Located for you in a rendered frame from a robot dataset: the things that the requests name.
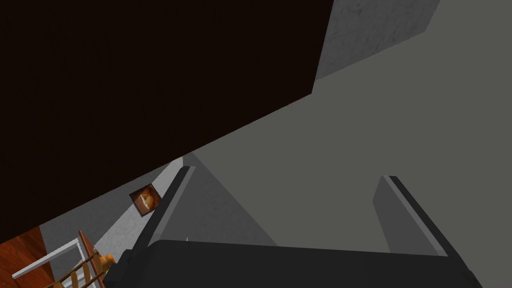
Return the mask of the white metal rack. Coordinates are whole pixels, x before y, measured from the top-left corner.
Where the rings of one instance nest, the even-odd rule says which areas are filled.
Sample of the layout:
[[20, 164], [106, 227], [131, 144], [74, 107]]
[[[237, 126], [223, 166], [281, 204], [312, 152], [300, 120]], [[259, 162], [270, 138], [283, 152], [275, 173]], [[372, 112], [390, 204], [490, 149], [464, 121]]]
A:
[[35, 233], [15, 237], [5, 244], [11, 246], [9, 272], [16, 288], [44, 288], [62, 278], [83, 259], [87, 251], [97, 249], [77, 233], [61, 239], [47, 239]]

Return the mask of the brown wooden chair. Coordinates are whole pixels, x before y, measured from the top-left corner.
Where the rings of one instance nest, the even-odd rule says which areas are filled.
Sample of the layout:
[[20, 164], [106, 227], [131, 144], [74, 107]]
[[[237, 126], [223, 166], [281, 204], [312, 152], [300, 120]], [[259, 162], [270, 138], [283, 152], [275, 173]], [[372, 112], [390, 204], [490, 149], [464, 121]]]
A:
[[55, 278], [47, 288], [106, 288], [103, 280], [116, 260], [111, 254], [102, 255], [81, 230], [76, 239], [48, 253], [42, 264], [48, 264], [72, 250], [78, 250], [78, 264]]

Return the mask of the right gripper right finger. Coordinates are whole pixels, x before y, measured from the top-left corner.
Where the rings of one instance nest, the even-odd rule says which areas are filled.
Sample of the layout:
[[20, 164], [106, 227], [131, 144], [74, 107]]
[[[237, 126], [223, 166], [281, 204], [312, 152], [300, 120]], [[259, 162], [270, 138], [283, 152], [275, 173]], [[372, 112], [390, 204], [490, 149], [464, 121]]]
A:
[[391, 253], [459, 256], [398, 177], [380, 177], [372, 204]]

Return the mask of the framed orange wall picture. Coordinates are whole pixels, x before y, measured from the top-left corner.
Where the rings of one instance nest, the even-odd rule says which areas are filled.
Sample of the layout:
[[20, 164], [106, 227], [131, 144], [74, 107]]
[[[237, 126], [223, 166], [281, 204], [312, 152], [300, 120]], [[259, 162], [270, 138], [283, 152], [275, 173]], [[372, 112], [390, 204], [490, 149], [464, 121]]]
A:
[[161, 195], [152, 184], [148, 184], [129, 194], [141, 217], [154, 211], [162, 201]]

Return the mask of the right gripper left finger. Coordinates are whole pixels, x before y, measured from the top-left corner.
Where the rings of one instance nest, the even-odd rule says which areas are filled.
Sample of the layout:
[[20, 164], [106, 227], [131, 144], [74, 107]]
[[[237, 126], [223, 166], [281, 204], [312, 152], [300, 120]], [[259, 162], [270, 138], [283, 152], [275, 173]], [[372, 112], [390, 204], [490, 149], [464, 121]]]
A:
[[183, 166], [177, 172], [159, 206], [153, 211], [147, 224], [135, 242], [135, 251], [141, 252], [161, 239], [185, 188], [195, 170], [194, 166]]

